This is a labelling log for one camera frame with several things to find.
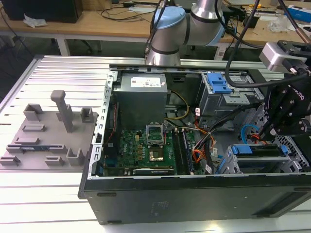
blue box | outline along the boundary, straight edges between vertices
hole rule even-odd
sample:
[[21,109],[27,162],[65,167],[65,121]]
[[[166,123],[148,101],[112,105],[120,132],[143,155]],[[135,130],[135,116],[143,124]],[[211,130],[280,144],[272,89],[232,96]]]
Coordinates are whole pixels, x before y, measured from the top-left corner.
[[311,9],[297,7],[289,5],[287,8],[293,19],[304,21],[307,23],[311,22]]

blue cable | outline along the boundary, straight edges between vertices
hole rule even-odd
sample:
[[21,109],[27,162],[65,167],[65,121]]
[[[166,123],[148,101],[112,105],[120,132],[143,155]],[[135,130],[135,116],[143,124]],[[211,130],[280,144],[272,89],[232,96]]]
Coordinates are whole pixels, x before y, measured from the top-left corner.
[[243,141],[244,144],[247,144],[247,141],[245,140],[244,134],[245,134],[245,129],[247,127],[253,127],[254,129],[256,129],[257,131],[259,131],[259,128],[256,125],[244,125],[241,129],[241,139]]

open computer tower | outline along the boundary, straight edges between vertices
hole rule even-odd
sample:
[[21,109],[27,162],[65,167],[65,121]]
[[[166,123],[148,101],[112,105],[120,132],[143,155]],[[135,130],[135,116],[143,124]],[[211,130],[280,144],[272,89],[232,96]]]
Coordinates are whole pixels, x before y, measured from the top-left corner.
[[[110,67],[79,192],[100,224],[278,217],[311,197],[310,139],[257,141],[267,90],[233,88],[223,74]],[[230,76],[264,82],[258,70]],[[212,133],[207,159],[193,152],[199,129],[249,105]]]

computer case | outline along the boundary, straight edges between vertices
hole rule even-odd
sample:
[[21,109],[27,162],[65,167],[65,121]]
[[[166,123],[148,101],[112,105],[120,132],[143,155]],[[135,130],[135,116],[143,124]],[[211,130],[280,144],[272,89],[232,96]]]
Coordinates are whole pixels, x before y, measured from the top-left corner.
[[2,0],[10,20],[35,19],[75,23],[82,14],[82,0]]

chip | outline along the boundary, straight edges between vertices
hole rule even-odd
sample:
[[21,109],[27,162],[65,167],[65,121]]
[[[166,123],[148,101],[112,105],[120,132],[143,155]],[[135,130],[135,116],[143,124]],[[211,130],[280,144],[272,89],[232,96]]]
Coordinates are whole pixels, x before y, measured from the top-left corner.
[[164,161],[164,149],[160,147],[149,148],[149,161]]

